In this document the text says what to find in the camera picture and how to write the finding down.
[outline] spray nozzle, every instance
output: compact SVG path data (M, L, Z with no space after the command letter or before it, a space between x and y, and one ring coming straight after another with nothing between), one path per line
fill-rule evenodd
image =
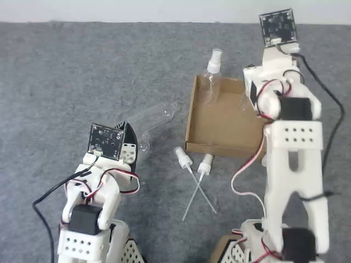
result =
M199 168L197 169L197 172L200 173L199 181L202 180L204 174L206 175L210 174L212 159L213 159L213 155L210 155L208 153L205 154L205 157L203 158L202 162L199 165Z
M174 148L174 153L177 155L178 162L182 169L186 168L192 174L193 171L191 170L190 166L193 164L193 162L190 159L190 157L186 155L186 153L180 146Z
M215 48L212 50L211 59L208 62L207 71L212 74L217 74L220 69L220 59L222 57L223 51Z

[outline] red wire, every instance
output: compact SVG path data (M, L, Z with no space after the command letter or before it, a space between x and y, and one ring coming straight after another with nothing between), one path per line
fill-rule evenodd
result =
M257 101L257 110L258 110L258 115L263 117L263 118L266 118L266 119L269 119L269 120L273 120L272 117L268 116L267 114L263 113L259 107L258 107L258 98L259 96L262 94L262 92L265 90L265 88L272 82L274 81L279 81L280 84L281 84L281 90L282 90L282 94L284 93L284 85L283 85L283 82L280 81L279 79L271 79L270 81L267 81L266 83L263 84L262 88L259 90L258 94L257 94L257 98L256 98L256 101Z
M273 81L279 81L280 84L281 84L281 89L282 89L282 94L284 93L284 85L283 85L283 82L280 81L279 79L277 78L273 78L271 79L270 81L267 81L266 83L263 84L262 88L259 90L258 94L257 94L257 98L256 100L258 101L258 97L261 95L261 93L264 91L264 89L268 86L268 84L272 83Z
M269 250L269 248L267 247L267 245L264 243L263 241L263 237L261 238L261 244L263 246L263 249L266 253L269 253L270 256L276 258L276 259L281 259L281 256L278 254L277 251L271 251Z
M125 171L125 170L122 170L122 169L119 169L119 168L111 168L111 169L107 169L103 172L103 174L101 174L101 177L100 177L100 181L99 181L99 184L98 184L98 187L100 186L101 184L101 181L103 179L103 177L105 176L106 173L110 172L110 171L119 171L120 173L122 174L127 174L133 178L136 178L137 182L138 182L138 187L135 188L135 189L132 189L132 190L128 190L128 191L120 191L120 193L124 193L124 194L131 194L131 193L136 193L139 191L140 189L140 182L139 182L139 176L135 173L131 173L129 171ZM91 193L91 195L89 195L88 197L93 197L95 194L97 193L97 191L95 190L93 193Z
M288 88L287 92L283 94L283 96L288 96L290 94L291 90L292 90L291 83L290 82L288 82L288 83L289 83L289 88Z
M267 122L267 123L265 123L265 124L263 125L263 128L262 128L262 137L261 137L261 141L260 141L260 143L259 143L259 145L258 145L258 148L256 149L255 153L254 153L244 164L242 164L242 165L239 167L239 169L238 169L237 171L239 171L242 167L244 167L248 162L250 162L250 161L256 156L256 154L258 153L259 148L260 148L260 146L261 146L261 143L262 143L262 141L264 140L264 128L265 128L267 125L270 125L270 124L272 124L272 123L273 123L273 122Z

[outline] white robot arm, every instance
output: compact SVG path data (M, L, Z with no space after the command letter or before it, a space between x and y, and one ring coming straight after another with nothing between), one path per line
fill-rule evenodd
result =
M242 224L245 240L241 242L252 262L322 262L317 255L328 251L329 223L322 186L322 125L317 121L321 103L304 85L289 54L299 51L292 10L260 19L266 43L262 66L245 68L244 79L252 107L258 116L268 119L262 138L267 142L266 215ZM294 192L306 208L309 229L282 223Z
M131 172L137 156L136 138L133 143L126 143L123 141L126 136L122 136L122 131L118 134L118 130L92 125L88 152L76 170L89 170L90 173L65 184L67 202L61 219L58 263L121 262L129 228L125 222L114 220L114 216L121 194L134 193L140 188L138 177ZM137 187L122 191L134 178ZM135 250L134 245L133 255L139 253ZM136 262L143 262L138 255Z

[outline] clear plastic bottle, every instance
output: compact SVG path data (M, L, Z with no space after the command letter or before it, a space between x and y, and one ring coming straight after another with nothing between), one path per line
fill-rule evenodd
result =
M220 82L222 80L222 75L220 74L222 53L217 48L212 50L207 70L204 71L200 79L200 101L205 105L211 105L218 99Z
M156 128L161 129L163 124L172 120L178 110L179 104L176 101L161 102L125 118L133 127L138 138L138 162L142 162L150 154L152 134L156 132Z

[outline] cardboard box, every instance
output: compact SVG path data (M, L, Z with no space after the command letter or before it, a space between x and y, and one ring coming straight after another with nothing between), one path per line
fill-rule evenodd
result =
M262 139L263 124L251 106L243 111L240 106L250 105L244 95L244 82L223 78L218 100L213 105L203 105L199 100L201 76L194 78L191 93L185 149L190 152L212 153L219 156L249 157Z

